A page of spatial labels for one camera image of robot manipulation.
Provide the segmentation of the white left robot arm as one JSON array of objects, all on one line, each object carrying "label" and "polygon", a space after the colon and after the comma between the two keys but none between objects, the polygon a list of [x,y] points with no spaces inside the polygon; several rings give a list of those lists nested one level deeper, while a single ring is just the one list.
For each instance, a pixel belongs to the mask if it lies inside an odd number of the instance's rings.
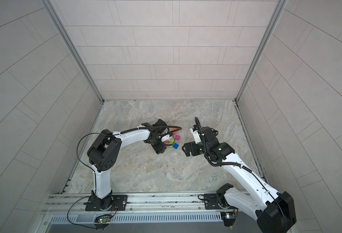
[{"label": "white left robot arm", "polygon": [[161,154],[166,150],[165,142],[173,135],[172,130],[161,119],[153,125],[143,123],[137,128],[121,132],[103,130],[99,133],[87,151],[88,160],[94,172],[95,185],[88,201],[84,203],[85,210],[115,210],[116,203],[111,187],[111,169],[115,165],[122,148],[143,141],[150,144],[157,154]]}]

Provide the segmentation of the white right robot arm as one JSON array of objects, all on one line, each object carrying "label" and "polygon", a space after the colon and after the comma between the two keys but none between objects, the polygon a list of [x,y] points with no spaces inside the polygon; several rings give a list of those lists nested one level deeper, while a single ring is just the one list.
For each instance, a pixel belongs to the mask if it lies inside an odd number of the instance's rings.
[{"label": "white right robot arm", "polygon": [[253,218],[263,233],[286,233],[297,222],[294,199],[280,193],[251,170],[227,143],[220,143],[218,132],[210,127],[193,125],[194,141],[182,147],[186,156],[203,155],[213,167],[223,167],[245,188],[248,194],[231,184],[218,191],[218,203],[223,208],[235,207]]}]

